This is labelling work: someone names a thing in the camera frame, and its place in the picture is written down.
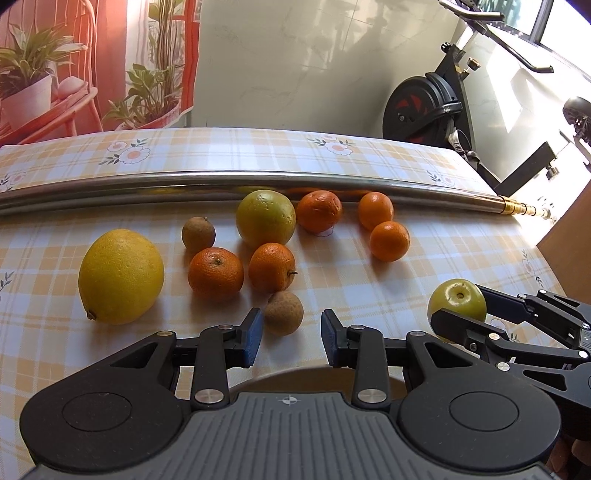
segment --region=poster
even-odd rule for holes
[[[0,17],[0,146],[163,128],[193,107],[200,0],[18,0]]]

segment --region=kiwi-like brown fruit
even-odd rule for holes
[[[294,333],[303,318],[304,307],[300,299],[289,291],[271,295],[264,311],[265,329],[279,336]]]
[[[183,243],[191,255],[209,248],[216,240],[216,229],[204,217],[193,217],[183,225],[181,233]]]

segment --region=white wall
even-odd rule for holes
[[[531,63],[550,64],[555,72],[532,73],[489,38],[473,35],[464,49],[466,58],[474,57],[482,65],[465,81],[474,147],[484,165],[503,180],[548,141],[558,154],[554,164],[560,174],[548,182],[542,173],[513,197],[538,205],[551,204],[555,221],[591,179],[583,165],[583,154],[560,135],[561,130],[571,139],[574,135],[562,114],[564,102],[572,96],[591,101],[591,83],[547,50],[506,32],[495,32]],[[533,244],[552,225],[538,219],[525,223]]]
[[[381,138],[394,87],[456,25],[436,0],[205,1],[190,125]]]

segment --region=lemon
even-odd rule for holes
[[[146,237],[111,230],[82,259],[78,290],[86,315],[97,322],[133,322],[156,301],[164,283],[164,264]]]

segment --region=tangerine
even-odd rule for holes
[[[382,222],[392,220],[394,205],[383,193],[370,192],[359,201],[359,222],[370,232]]]
[[[369,250],[382,262],[394,262],[402,258],[410,247],[410,235],[398,222],[382,222],[369,236]]]
[[[248,278],[255,290],[274,293],[285,290],[296,276],[296,259],[290,249],[281,244],[261,245],[252,254]]]
[[[295,208],[297,222],[315,235],[335,226],[342,215],[343,206],[339,198],[326,190],[305,195]]]
[[[189,285],[203,300],[228,300],[240,291],[243,283],[242,262],[225,248],[201,250],[189,264]]]

